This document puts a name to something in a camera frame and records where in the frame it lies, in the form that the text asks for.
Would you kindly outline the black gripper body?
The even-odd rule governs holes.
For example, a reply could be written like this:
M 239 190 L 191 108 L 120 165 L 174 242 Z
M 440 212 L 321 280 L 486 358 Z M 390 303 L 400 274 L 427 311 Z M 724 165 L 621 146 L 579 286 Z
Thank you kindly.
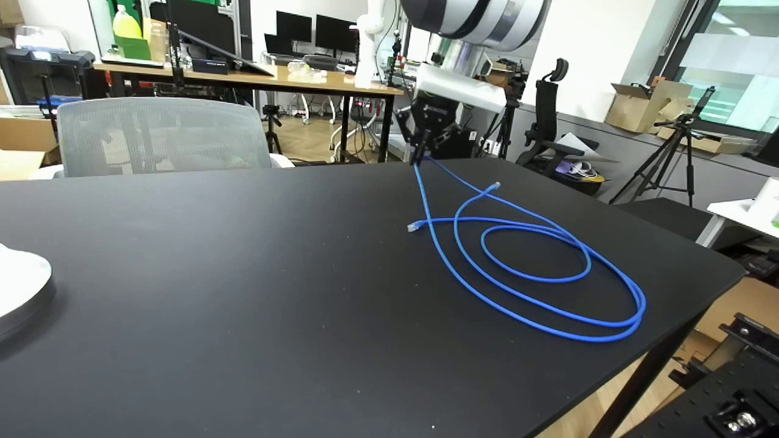
M 424 150 L 440 150 L 451 140 L 451 130 L 455 128 L 455 111 L 455 100 L 434 92 L 418 92 L 411 106 L 411 143 Z

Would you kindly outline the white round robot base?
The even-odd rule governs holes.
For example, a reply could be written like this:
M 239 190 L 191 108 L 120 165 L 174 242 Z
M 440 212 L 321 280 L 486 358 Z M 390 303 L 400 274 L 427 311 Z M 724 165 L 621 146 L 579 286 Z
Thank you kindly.
M 0 246 L 0 321 L 17 321 L 51 298 L 51 263 L 40 254 Z

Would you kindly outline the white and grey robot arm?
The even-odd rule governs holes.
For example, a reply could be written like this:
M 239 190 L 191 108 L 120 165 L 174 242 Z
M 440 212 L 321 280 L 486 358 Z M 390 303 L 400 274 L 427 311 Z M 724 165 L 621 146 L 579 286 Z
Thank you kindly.
M 550 0 L 400 0 L 416 30 L 461 45 L 461 57 L 451 68 L 421 67 L 416 70 L 416 96 L 502 114 L 500 157 L 507 157 L 525 77 L 518 77 L 507 87 L 475 80 L 471 55 L 483 55 L 484 50 L 520 50 L 537 33 L 548 2 Z

